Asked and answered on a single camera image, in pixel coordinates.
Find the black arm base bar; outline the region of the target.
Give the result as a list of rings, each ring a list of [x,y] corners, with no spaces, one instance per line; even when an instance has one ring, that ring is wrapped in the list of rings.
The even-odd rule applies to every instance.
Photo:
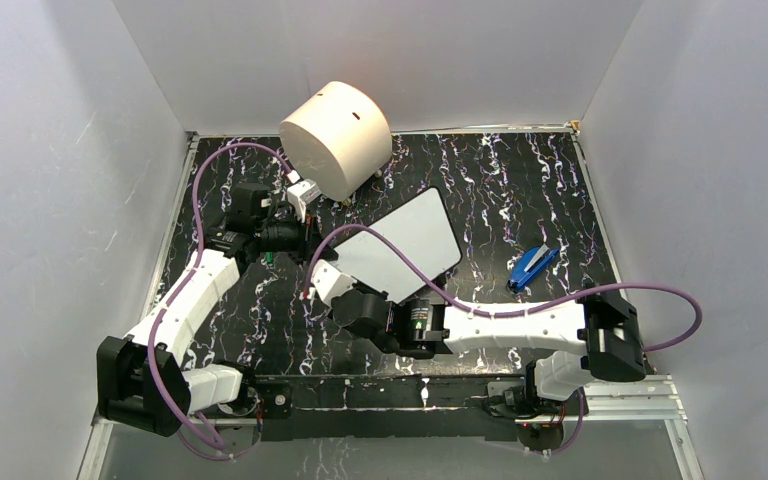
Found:
[[[526,379],[501,375],[256,376],[230,412],[208,411],[221,432],[258,426],[263,440],[481,437],[516,441],[528,427],[571,416],[526,395]]]

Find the black framed whiteboard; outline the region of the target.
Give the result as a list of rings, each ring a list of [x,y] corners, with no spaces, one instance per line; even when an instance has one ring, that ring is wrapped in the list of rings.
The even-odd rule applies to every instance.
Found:
[[[426,277],[456,267],[463,254],[440,190],[429,187],[370,226]],[[400,303],[425,283],[382,241],[360,231],[335,247],[336,268]]]

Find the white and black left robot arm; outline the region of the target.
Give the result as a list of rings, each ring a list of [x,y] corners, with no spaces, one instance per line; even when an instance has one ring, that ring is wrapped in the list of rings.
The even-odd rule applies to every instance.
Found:
[[[175,434],[183,417],[216,405],[235,416],[255,411],[259,391],[252,369],[218,361],[189,371],[187,350],[216,304],[265,254],[284,252],[298,265],[322,241],[308,204],[318,186],[301,180],[282,202],[265,185],[239,183],[231,204],[203,229],[204,248],[153,310],[124,337],[106,337],[96,353],[98,412],[163,437]]]

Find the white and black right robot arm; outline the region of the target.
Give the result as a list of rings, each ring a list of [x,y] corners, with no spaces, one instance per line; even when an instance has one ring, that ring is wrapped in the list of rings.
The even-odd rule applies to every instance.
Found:
[[[384,354],[423,360],[486,348],[551,351],[527,366],[522,385],[490,389],[485,408],[494,416],[558,415],[594,380],[634,383],[646,376],[637,310],[616,291],[595,289],[571,301],[457,306],[429,298],[397,304],[352,288],[327,304],[340,328]]]

